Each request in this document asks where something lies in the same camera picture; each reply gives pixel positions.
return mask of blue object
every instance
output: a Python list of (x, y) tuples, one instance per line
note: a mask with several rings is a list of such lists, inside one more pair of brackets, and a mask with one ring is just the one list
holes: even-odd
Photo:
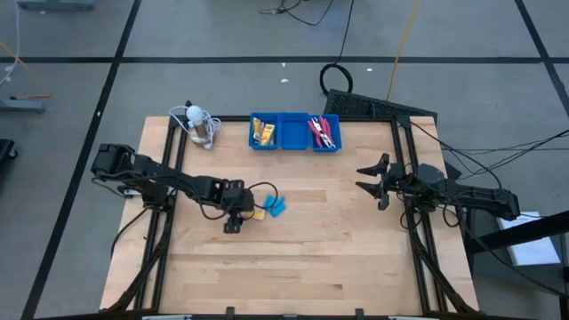
[(281, 114), (280, 146), (284, 150), (306, 150), (310, 143), (308, 113), (284, 112)]
[[(305, 150), (312, 147), (314, 152), (336, 152), (341, 149), (340, 119), (338, 115), (322, 115), (330, 124), (332, 140), (336, 148), (319, 148), (315, 136), (309, 129), (309, 120), (321, 115), (309, 115), (302, 112), (255, 112), (249, 120), (249, 147), (255, 150), (275, 150), (279, 146), (284, 150)], [(256, 117), (265, 124), (274, 124), (274, 144), (262, 146), (252, 138), (252, 119)]]
[[(310, 115), (309, 118), (318, 118), (319, 116), (320, 115)], [(340, 119), (338, 118), (338, 115), (322, 115), (322, 118), (326, 119), (330, 125), (330, 131), (332, 134), (332, 137), (330, 138), (332, 138), (332, 141), (334, 142), (334, 145), (336, 145), (336, 148), (328, 148), (324, 145), (324, 143), (322, 144), (323, 147), (319, 148), (315, 141), (317, 137), (315, 137), (312, 132), (309, 133), (310, 146), (312, 146), (314, 152), (336, 152), (341, 149)]]
[[(271, 205), (275, 204), (275, 197), (272, 195), (268, 195), (267, 198), (265, 199), (265, 203), (263, 204), (263, 207), (270, 207)], [(285, 206), (285, 198), (283, 196), (279, 197), (278, 200), (276, 200), (276, 204), (271, 208), (271, 209), (267, 209), (266, 211), (273, 217), (276, 218), (279, 214), (281, 214), (281, 212), (283, 212), (286, 209)]]
[[(273, 139), (274, 142), (272, 145), (262, 146), (259, 143), (255, 143), (254, 139), (252, 138), (253, 133), (253, 125), (252, 119), (256, 117), (260, 119), (265, 124), (274, 124), (275, 131), (273, 132)], [(249, 120), (249, 147), (256, 149), (256, 150), (275, 150), (280, 145), (280, 128), (279, 128), (279, 120), (280, 120), (280, 113), (276, 112), (258, 112), (258, 113), (251, 113), (251, 119)]]

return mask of yellow cable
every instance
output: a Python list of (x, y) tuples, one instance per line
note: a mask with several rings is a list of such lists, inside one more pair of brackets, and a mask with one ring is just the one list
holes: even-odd
[(411, 29), (411, 25), (415, 21), (415, 16), (417, 15), (418, 10), (419, 10), (419, 0), (415, 0), (413, 13), (411, 13), (411, 18), (409, 18), (409, 22), (407, 22), (407, 27), (405, 28), (405, 32), (403, 33), (403, 38), (401, 38), (399, 49), (397, 49), (397, 55), (395, 56), (395, 62), (393, 63), (393, 70), (391, 70), (391, 80), (389, 80), (389, 90), (388, 90), (388, 97), (385, 99), (386, 101), (389, 101), (389, 97), (391, 96), (391, 89), (393, 88), (393, 83), (395, 82), (395, 76), (397, 74), (397, 63), (399, 62), (399, 56), (401, 56), (401, 53), (403, 52), (403, 47), (405, 46), (405, 42), (407, 41), (407, 37), (409, 36), (409, 30)]
[[(12, 50), (10, 50), (10, 48), (8, 48), (8, 46), (4, 43), (0, 43), (0, 46), (2, 48), (4, 48), (4, 50), (6, 50), (6, 52), (8, 52), (8, 54), (10, 54), (12, 56), (12, 58), (16, 59), (19, 64), (21, 64), (22, 67), (24, 67), (24, 69), (26, 69), (27, 72), (29, 72), (29, 74), (31, 74), (32, 76), (34, 76), (36, 78), (36, 80), (48, 91), (51, 92), (52, 91), (52, 87), (49, 85), (49, 83), (47, 82), (47, 80), (45, 80), (42, 76), (40, 76), (36, 71), (34, 71), (31, 67), (29, 67), (26, 63), (24, 63), (24, 61), (20, 60), (20, 58), (16, 57), (16, 55), (14, 54), (14, 52), (12, 52)], [(29, 95), (29, 96), (22, 96), (20, 97), (20, 99), (38, 99), (38, 98), (51, 98), (52, 95), (51, 94), (35, 94), (35, 95)]]

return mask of metal stand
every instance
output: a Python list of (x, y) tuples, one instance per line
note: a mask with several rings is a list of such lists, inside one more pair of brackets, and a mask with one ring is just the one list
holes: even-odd
[(0, 100), (0, 111), (19, 111), (19, 112), (36, 112), (44, 113), (45, 104), (42, 101), (35, 100)]
[(95, 0), (18, 0), (22, 9), (54, 11), (88, 11), (95, 8)]

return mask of yellow object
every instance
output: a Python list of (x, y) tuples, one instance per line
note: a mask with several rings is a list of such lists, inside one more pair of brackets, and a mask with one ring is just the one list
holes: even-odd
[[(6, 52), (8, 52), (8, 54), (10, 56), (12, 56), (12, 58), (16, 59), (16, 61), (18, 61), (19, 64), (21, 64), (22, 67), (24, 67), (24, 69), (26, 69), (27, 72), (29, 72), (29, 74), (31, 74), (32, 76), (34, 76), (36, 78), (36, 80), (48, 91), (51, 92), (52, 91), (52, 87), (47, 83), (47, 81), (40, 76), (36, 71), (34, 71), (31, 67), (29, 67), (26, 63), (24, 63), (24, 61), (20, 60), (20, 58), (16, 57), (16, 55), (14, 54), (14, 52), (12, 52), (12, 50), (10, 50), (10, 48), (8, 48), (8, 46), (4, 43), (0, 43), (0, 46), (2, 48), (4, 48), (4, 50)], [(52, 95), (51, 94), (34, 94), (34, 95), (29, 95), (29, 96), (22, 96), (20, 97), (20, 99), (25, 100), (25, 99), (38, 99), (38, 98), (51, 98)]]
[(393, 87), (393, 83), (395, 82), (395, 76), (397, 74), (397, 63), (399, 62), (399, 56), (403, 53), (403, 47), (405, 46), (405, 42), (407, 41), (407, 37), (409, 36), (409, 29), (411, 29), (411, 25), (415, 21), (415, 16), (417, 15), (417, 11), (419, 10), (419, 0), (415, 0), (415, 6), (413, 7), (413, 12), (411, 13), (411, 18), (409, 18), (409, 22), (407, 22), (407, 27), (405, 28), (405, 32), (403, 33), (403, 38), (401, 38), (401, 43), (399, 44), (399, 49), (397, 49), (397, 55), (395, 56), (395, 62), (393, 63), (393, 70), (391, 70), (391, 80), (389, 80), (389, 90), (388, 90), (388, 97), (385, 101), (389, 101), (389, 96), (391, 96), (391, 88)]
[(273, 132), (275, 131), (274, 124), (265, 124), (265, 129), (263, 129), (263, 135), (260, 137), (260, 144), (262, 146), (267, 146), (270, 142)]
[(259, 210), (256, 211), (252, 214), (251, 219), (256, 219), (256, 220), (263, 220), (265, 219), (265, 211), (264, 210)]
[(252, 139), (260, 142), (260, 136), (263, 134), (263, 127), (260, 119), (254, 117), (252, 119)]

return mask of cable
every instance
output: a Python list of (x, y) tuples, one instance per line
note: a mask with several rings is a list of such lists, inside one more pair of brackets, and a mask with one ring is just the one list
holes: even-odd
[(259, 14), (283, 14), (285, 13), (285, 11), (287, 10), (292, 10), (294, 8), (296, 8), (297, 6), (299, 6), (299, 4), (301, 4), (302, 0), (297, 1), (296, 4), (294, 4), (292, 7), (290, 8), (285, 8), (284, 6), (284, 2), (281, 2), (281, 5), (279, 5), (277, 8), (275, 9), (263, 9), (263, 10), (259, 10)]
[(568, 132), (569, 132), (569, 129), (568, 129), (568, 130), (565, 130), (565, 131), (562, 131), (561, 133), (558, 133), (558, 134), (556, 134), (556, 135), (554, 135), (554, 136), (552, 136), (552, 137), (549, 137), (549, 138), (547, 138), (547, 139), (545, 139), (545, 140), (542, 140), (542, 141), (539, 142), (539, 143), (534, 144), (534, 145), (533, 145), (531, 148), (529, 148), (529, 149), (526, 149), (526, 150), (524, 150), (524, 151), (517, 152), (516, 154), (511, 155), (511, 156), (507, 156), (507, 157), (501, 159), (500, 161), (498, 161), (497, 163), (492, 164), (492, 165), (488, 166), (487, 168), (483, 168), (483, 169), (481, 169), (481, 170), (478, 170), (478, 171), (476, 171), (476, 172), (474, 172), (474, 173), (472, 173), (472, 174), (470, 174), (470, 175), (468, 175), (468, 176), (466, 176), (466, 177), (459, 178), (459, 180), (465, 180), (465, 179), (470, 178), (470, 177), (472, 177), (472, 176), (474, 176), (474, 175), (477, 175), (477, 174), (483, 174), (483, 173), (486, 173), (486, 172), (491, 172), (491, 170), (494, 170), (494, 169), (500, 168), (500, 167), (502, 167), (502, 166), (504, 166), (504, 165), (506, 165), (506, 164), (509, 164), (509, 163), (511, 163), (512, 161), (518, 159), (519, 157), (521, 157), (521, 156), (527, 154), (528, 152), (530, 152), (530, 151), (532, 151), (532, 150), (535, 150), (536, 148), (538, 148), (538, 147), (540, 147), (540, 146), (542, 146), (542, 145), (544, 145), (544, 144), (546, 144), (546, 143), (552, 141), (553, 139), (556, 139), (556, 138), (559, 138), (559, 137), (564, 136), (564, 135), (565, 135), (566, 133), (568, 133)]
[(458, 160), (458, 161), (462, 164), (462, 166), (463, 166), (468, 172), (474, 173), (472, 170), (470, 170), (470, 168), (468, 168), (467, 165), (465, 165), (465, 164), (462, 162), (462, 160), (454, 153), (454, 151), (452, 151), (452, 150), (450, 150), (450, 149), (447, 149), (447, 151), (450, 151), (451, 155), (453, 155), (453, 156), (456, 158), (456, 160)]
[(534, 219), (541, 219), (541, 217), (532, 216), (531, 214), (520, 213), (519, 215), (523, 215), (525, 217), (530, 217), (530, 218), (534, 218)]
[[(45, 90), (47, 90), (48, 92), (52, 92), (52, 87), (47, 82), (47, 80), (45, 80), (45, 78), (43, 78), (36, 71), (34, 71), (34, 69), (32, 67), (28, 66), (24, 61), (22, 61), (18, 57), (17, 53), (12, 52), (12, 50), (10, 50), (10, 48), (6, 44), (0, 43), (0, 47), (2, 47), (8, 53), (8, 55), (10, 55), (14, 59), (16, 59), (16, 61), (18, 61), (19, 64), (22, 67), (24, 67), (24, 69), (26, 69), (26, 71), (30, 75), (32, 75), (37, 80), (37, 82), (39, 82), (45, 88)], [(20, 99), (26, 100), (26, 99), (51, 98), (51, 97), (52, 97), (52, 94), (34, 94), (34, 95), (21, 96)]]
[(320, 17), (320, 20), (319, 20), (318, 22), (316, 22), (316, 23), (312, 23), (312, 22), (305, 21), (305, 20), (303, 20), (303, 19), (301, 19), (301, 18), (295, 16), (294, 14), (292, 14), (292, 13), (290, 12), (290, 10), (291, 10), (292, 8), (295, 8), (296, 6), (298, 6), (298, 5), (300, 4), (300, 1), (299, 1), (298, 4), (294, 5), (294, 6), (291, 7), (290, 9), (286, 9), (286, 8), (285, 8), (285, 0), (281, 0), (281, 7), (284, 8), (284, 12), (286, 12), (288, 15), (290, 15), (291, 17), (293, 17), (295, 20), (297, 20), (297, 21), (299, 21), (299, 22), (302, 22), (302, 23), (304, 23), (304, 24), (306, 24), (306, 25), (309, 25), (309, 26), (311, 26), (311, 27), (315, 27), (315, 26), (319, 25), (320, 22), (322, 22), (322, 20), (324, 19), (324, 17), (326, 16), (326, 14), (328, 13), (328, 11), (330, 10), (330, 7), (332, 6), (332, 3), (333, 3), (333, 2), (334, 2), (334, 0), (330, 0), (330, 3), (328, 4), (328, 7), (327, 7), (326, 10), (324, 11), (324, 14), (322, 14), (322, 17)]
[(15, 0), (14, 0), (14, 6), (16, 7), (16, 54), (13, 57), (14, 63), (7, 70), (8, 72), (6, 73), (4, 78), (2, 78), (2, 80), (0, 80), (0, 87), (6, 81), (8, 81), (8, 79), (10, 78), (10, 75), (12, 74), (13, 70), (18, 65), (18, 61), (20, 60), (20, 7), (18, 6), (18, 3)]
[(248, 189), (248, 190), (251, 190), (251, 189), (253, 189), (253, 188), (255, 188), (255, 187), (263, 186), (263, 185), (271, 186), (271, 187), (275, 190), (275, 201), (273, 201), (273, 204), (272, 204), (272, 205), (266, 206), (266, 207), (260, 206), (260, 205), (258, 205), (258, 204), (253, 204), (253, 205), (254, 205), (255, 207), (259, 208), (259, 209), (262, 209), (262, 210), (267, 210), (267, 209), (271, 210), (271, 209), (273, 209), (273, 208), (275, 207), (275, 204), (276, 204), (276, 202), (278, 201), (278, 189), (275, 187), (274, 184), (272, 184), (272, 183), (270, 183), (270, 182), (267, 182), (267, 181), (263, 181), (263, 182), (255, 183), (254, 185), (250, 186), (250, 187), (247, 188), (247, 189)]
[[(564, 133), (564, 132), (561, 132), (561, 133), (558, 133), (558, 134), (556, 134), (556, 135), (554, 135), (554, 136), (552, 136), (552, 137), (564, 138), (564, 137), (568, 137), (568, 136), (569, 136), (569, 134), (566, 134), (566, 133)], [(518, 145), (515, 145), (515, 146), (503, 147), (503, 148), (494, 148), (494, 149), (492, 149), (492, 148), (488, 148), (488, 149), (483, 149), (483, 148), (482, 148), (482, 149), (458, 149), (458, 150), (460, 150), (460, 151), (483, 151), (483, 152), (480, 152), (480, 153), (471, 154), (471, 155), (474, 155), (474, 156), (475, 156), (475, 155), (485, 155), (485, 154), (489, 154), (489, 153), (496, 152), (496, 151), (510, 151), (510, 150), (520, 150), (520, 151), (523, 151), (523, 150), (525, 150), (525, 149), (517, 149), (517, 148), (518, 148), (518, 147), (529, 146), (529, 145), (536, 144), (536, 143), (540, 143), (540, 142), (544, 142), (544, 141), (546, 141), (546, 140), (548, 140), (548, 139), (549, 139), (549, 138), (544, 138), (544, 139), (540, 139), (540, 140), (530, 141), (530, 142), (521, 143), (521, 144), (518, 144)], [(537, 151), (537, 150), (567, 150), (567, 149), (569, 149), (569, 148), (548, 148), (548, 149), (545, 149), (545, 148), (544, 148), (544, 149), (535, 149), (534, 151)]]
[(486, 167), (485, 165), (479, 163), (479, 162), (478, 162), (475, 158), (473, 158), (472, 156), (466, 155), (466, 154), (464, 154), (464, 153), (458, 151), (457, 149), (455, 149), (455, 148), (449, 146), (448, 144), (444, 143), (444, 142), (441, 141), (440, 139), (438, 139), (438, 138), (436, 138), (435, 136), (433, 136), (432, 134), (428, 133), (428, 132), (427, 132), (425, 129), (423, 129), (420, 125), (418, 125), (418, 124), (416, 124), (415, 122), (411, 121), (411, 119), (403, 118), (403, 120), (404, 120), (405, 122), (409, 122), (410, 124), (416, 126), (419, 130), (421, 130), (422, 132), (424, 132), (425, 134), (427, 134), (430, 138), (432, 138), (433, 140), (437, 141), (437, 142), (440, 143), (441, 145), (443, 145), (443, 146), (447, 147), (448, 149), (450, 149), (450, 150), (452, 150), (452, 151), (458, 153), (458, 154), (461, 155), (461, 156), (466, 157), (468, 160), (472, 161), (472, 162), (475, 163), (475, 164), (478, 164), (481, 168), (483, 168), (484, 170), (486, 170), (487, 172), (489, 172), (490, 174), (492, 174), (492, 176), (496, 179), (496, 182), (498, 183), (498, 189), (501, 191), (501, 189), (502, 189), (502, 187), (501, 187), (501, 181), (500, 181), (500, 179), (498, 178), (498, 176), (497, 176), (494, 172), (492, 172), (492, 169), (490, 169), (490, 168)]
[[(564, 138), (564, 137), (569, 137), (569, 134), (563, 134), (562, 132), (558, 134), (557, 138)], [(526, 149), (524, 148), (518, 148), (518, 147), (523, 147), (523, 146), (529, 146), (532, 144), (537, 144), (540, 142), (544, 142), (546, 140), (548, 140), (549, 138), (545, 138), (545, 139), (540, 139), (540, 140), (535, 140), (535, 141), (530, 141), (530, 142), (526, 142), (526, 143), (521, 143), (515, 146), (511, 146), (511, 147), (502, 147), (502, 148), (458, 148), (457, 150), (462, 151), (466, 154), (469, 154), (471, 156), (478, 156), (478, 155), (487, 155), (490, 154), (492, 152), (497, 152), (497, 151), (526, 151)], [(569, 148), (535, 148), (532, 149), (531, 151), (553, 151), (553, 150), (569, 150)]]
[(349, 23), (351, 22), (352, 19), (352, 11), (354, 9), (354, 0), (352, 0), (350, 6), (349, 6), (349, 14), (348, 14), (348, 23), (346, 23), (346, 30), (344, 31), (344, 38), (341, 42), (341, 49), (340, 49), (340, 54), (338, 55), (338, 58), (336, 58), (336, 61), (334, 63), (329, 63), (327, 65), (325, 65), (322, 70), (320, 70), (320, 89), (322, 90), (322, 93), (327, 97), (328, 96), (328, 90), (326, 89), (325, 85), (324, 85), (324, 74), (326, 73), (326, 71), (328, 71), (329, 68), (335, 68), (338, 69), (346, 78), (346, 80), (348, 80), (348, 92), (352, 92), (352, 90), (354, 89), (354, 78), (352, 77), (352, 75), (349, 73), (349, 71), (344, 68), (343, 66), (339, 65), (338, 62), (340, 62), (341, 56), (344, 53), (344, 46), (346, 45), (346, 38), (348, 37), (348, 30), (349, 30)]
[[(413, 221), (415, 221), (415, 213), (417, 212), (413, 212)], [(409, 226), (405, 226), (403, 224), (403, 217), (405, 217), (405, 215), (407, 214), (407, 212), (403, 212), (401, 213), (401, 216), (399, 217), (399, 225), (401, 226), (401, 228), (405, 229), (405, 230), (409, 230)], [(423, 216), (419, 215), (419, 219), (415, 221), (415, 223), (413, 224), (413, 229), (417, 228), (421, 222), (423, 221)]]
[(100, 181), (101, 181), (100, 178), (97, 178), (97, 177), (91, 178), (91, 182), (92, 182), (93, 184), (95, 184), (95, 185), (97, 185), (97, 186), (99, 186), (99, 187), (103, 187), (103, 188), (105, 188), (106, 190), (112, 192), (113, 194), (115, 194), (115, 195), (117, 195), (117, 196), (120, 196), (120, 197), (122, 197), (122, 198), (125, 198), (125, 196), (124, 196), (122, 193), (120, 193), (120, 192), (114, 190), (113, 188), (111, 188), (111, 187), (109, 187), (109, 186), (106, 186), (106, 185), (100, 183)]
[[(172, 118), (174, 118), (174, 120), (176, 120), (176, 122), (180, 125), (180, 127), (181, 127), (185, 132), (187, 132), (188, 134), (190, 134), (190, 133), (189, 133), (189, 130), (186, 128), (186, 125), (183, 124), (182, 121), (172, 112), (172, 111), (174, 111), (175, 109), (179, 109), (179, 108), (185, 108), (186, 110), (188, 110), (189, 107), (186, 107), (186, 106), (176, 106), (176, 107), (171, 108), (171, 109), (168, 111), (168, 114), (170, 114), (170, 116), (171, 116)], [(206, 123), (206, 127), (205, 127), (205, 128), (206, 128), (206, 130), (207, 130), (208, 139), (210, 140), (210, 142), (209, 142), (208, 144), (210, 144), (210, 148), (211, 148), (211, 144), (212, 144), (212, 142), (213, 142), (213, 135), (221, 128), (221, 120), (220, 120), (219, 118), (214, 118), (214, 117), (212, 117), (212, 115), (210, 115), (209, 112), (207, 112), (207, 111), (205, 111), (205, 110), (203, 110), (203, 109), (202, 109), (202, 112), (203, 112), (202, 120), (205, 121), (205, 123)]]
[(397, 55), (395, 56), (395, 62), (393, 63), (393, 69), (391, 70), (391, 78), (389, 80), (389, 89), (388, 89), (388, 96), (385, 101), (389, 101), (389, 97), (391, 96), (391, 89), (393, 88), (393, 83), (395, 82), (395, 78), (397, 75), (397, 64), (399, 62), (399, 57), (401, 53), (403, 53), (403, 47), (405, 46), (405, 42), (407, 41), (407, 37), (409, 36), (409, 30), (411, 29), (411, 25), (415, 21), (415, 16), (417, 15), (417, 11), (419, 10), (419, 0), (415, 0), (415, 5), (413, 6), (413, 12), (411, 13), (411, 18), (409, 18), (409, 22), (407, 22), (407, 27), (405, 28), (405, 32), (403, 33), (403, 37), (401, 38), (401, 43), (399, 43), (399, 48), (397, 49)]
[(110, 246), (110, 257), (113, 257), (113, 253), (115, 252), (115, 245), (116, 242), (118, 242), (118, 239), (121, 237), (121, 235), (126, 231), (126, 229), (128, 229), (134, 222), (136, 222), (136, 220), (140, 219), (140, 217), (142, 217), (142, 215), (148, 211), (148, 208), (144, 208), (144, 210), (142, 210), (139, 214), (136, 215), (136, 217), (134, 217), (132, 220), (130, 220), (123, 228), (121, 228), (120, 231), (118, 231), (118, 233), (115, 236), (115, 240), (113, 240), (113, 244)]
[(545, 289), (546, 291), (548, 291), (549, 293), (555, 294), (558, 297), (561, 298), (565, 298), (565, 299), (569, 299), (569, 295), (562, 293), (558, 290), (556, 290), (555, 288), (552, 288), (546, 284), (543, 284), (535, 279), (533, 279), (532, 277), (529, 277), (528, 275), (526, 275), (525, 273), (517, 270), (516, 268), (514, 268), (512, 265), (510, 265), (508, 262), (504, 261), (502, 258), (498, 257), (498, 255), (496, 253), (493, 252), (493, 250), (491, 250), (482, 240), (480, 240), (480, 238), (478, 238), (477, 236), (474, 236), (472, 234), (472, 232), (470, 231), (468, 226), (464, 226), (464, 231), (466, 231), (466, 233), (468, 233), (470, 235), (470, 237), (472, 237), (476, 242), (478, 242), (478, 244), (480, 244), (481, 247), (483, 247), (486, 251), (488, 251), (490, 254), (492, 254), (492, 256), (499, 261), (502, 265), (510, 268), (512, 271), (516, 272), (517, 274), (519, 274), (521, 277), (523, 277), (525, 280), (531, 282), (532, 284), (535, 284), (537, 286), (540, 286), (541, 288)]

